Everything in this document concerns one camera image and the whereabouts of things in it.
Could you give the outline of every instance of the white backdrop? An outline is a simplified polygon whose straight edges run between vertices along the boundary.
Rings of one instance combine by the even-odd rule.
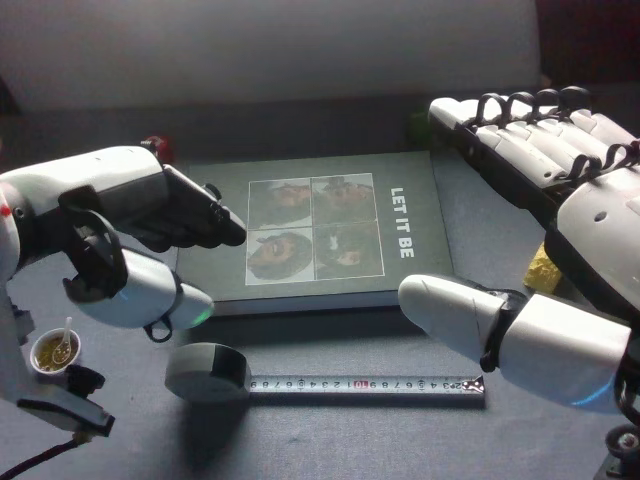
[[[526,86],[534,0],[0,0],[28,111]]]

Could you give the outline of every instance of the robotic hand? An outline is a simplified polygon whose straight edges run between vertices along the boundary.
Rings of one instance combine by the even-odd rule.
[[[142,147],[114,147],[0,175],[0,398],[73,432],[107,436],[114,418],[86,400],[104,378],[72,369],[69,388],[29,375],[19,342],[33,330],[11,304],[7,281],[20,269],[64,252],[78,274],[64,279],[68,298],[101,322],[142,327],[153,341],[213,313],[213,301],[169,267],[123,248],[117,230],[149,249],[244,243],[244,224],[200,187]],[[167,333],[158,338],[156,330]]]
[[[429,118],[494,190],[534,215],[550,259],[599,311],[429,275],[406,278],[399,301],[483,370],[640,425],[640,144],[589,103],[577,87],[441,98]]]

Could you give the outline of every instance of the book cover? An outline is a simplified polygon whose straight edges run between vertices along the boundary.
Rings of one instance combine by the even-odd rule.
[[[413,273],[450,275],[428,152],[205,164],[247,224],[245,245],[180,250],[177,272],[215,315],[397,305]]]

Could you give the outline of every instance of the gray tablecloth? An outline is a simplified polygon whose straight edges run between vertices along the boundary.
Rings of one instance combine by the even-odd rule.
[[[351,139],[361,140],[357,148],[340,147],[340,142],[348,143],[341,133],[344,120],[328,133],[317,130],[332,119],[344,119],[340,108],[332,117],[326,114],[326,107],[306,105],[302,110],[317,122],[306,123],[308,132],[302,138],[310,139],[309,148],[320,156],[397,151],[404,148],[398,120],[413,103],[400,104],[399,110],[382,109],[384,116],[376,116],[370,108],[356,109],[360,114],[348,109],[353,119]],[[6,145],[9,152],[31,151],[41,159],[49,148],[82,151],[122,143],[128,138],[123,131],[130,136],[144,135],[154,133],[149,129],[155,125],[177,122],[151,112],[145,118],[153,121],[142,122],[145,127],[136,129],[141,123],[136,115],[110,113],[100,121],[89,114],[73,117],[79,128],[96,126],[86,131],[89,137],[84,143],[82,137],[74,137],[73,128],[59,128],[57,139],[34,136],[40,128],[56,131],[51,118],[36,122],[36,127],[33,123],[9,125],[4,130],[5,135],[10,133]],[[294,121],[294,113],[289,116],[289,125],[295,129],[300,122]],[[189,129],[196,137],[200,135],[201,148],[193,156],[202,158],[207,143],[202,130],[198,133],[200,116],[193,118],[182,130],[176,127],[182,132],[176,135],[187,137]],[[258,116],[257,121],[265,120],[265,128],[273,135],[285,135],[273,122],[266,122],[268,118]],[[360,121],[369,126],[360,128]],[[97,129],[100,124],[104,124],[101,130]],[[33,138],[35,144],[27,145],[21,136]],[[280,156],[311,153],[295,132],[291,138],[293,148]],[[212,155],[224,157],[225,145],[233,150],[230,143],[223,142],[217,155],[211,144]],[[283,153],[269,145],[240,150]],[[521,289],[529,260],[543,238],[540,227],[528,213],[495,194],[455,153],[435,153],[433,158],[456,273],[488,286]],[[175,258],[175,252],[164,256],[174,264]],[[82,338],[84,364],[107,377],[105,387],[92,399],[117,421],[110,438],[96,438],[27,472],[24,479],[52,478],[52,472],[65,479],[590,479],[606,453],[604,435],[624,422],[621,416],[598,416],[553,405],[506,383],[499,373],[486,376],[484,410],[392,405],[193,407],[163,386],[168,355],[182,342],[231,345],[247,356],[255,373],[436,375],[473,374],[479,368],[429,339],[393,310],[234,319],[210,323],[178,335],[169,344],[155,345],[142,331],[111,328],[77,311],[60,284],[72,274],[65,257],[56,255],[19,273],[10,283],[14,302],[30,309],[37,324],[25,353],[39,334],[72,315]],[[69,438],[7,403],[0,402],[0,418],[2,471]]]

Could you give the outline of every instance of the tape measure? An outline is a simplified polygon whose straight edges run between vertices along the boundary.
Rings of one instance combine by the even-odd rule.
[[[483,401],[485,393],[481,376],[252,376],[244,355],[215,343],[194,343],[175,350],[169,359],[165,385],[175,395],[195,403],[305,395]]]

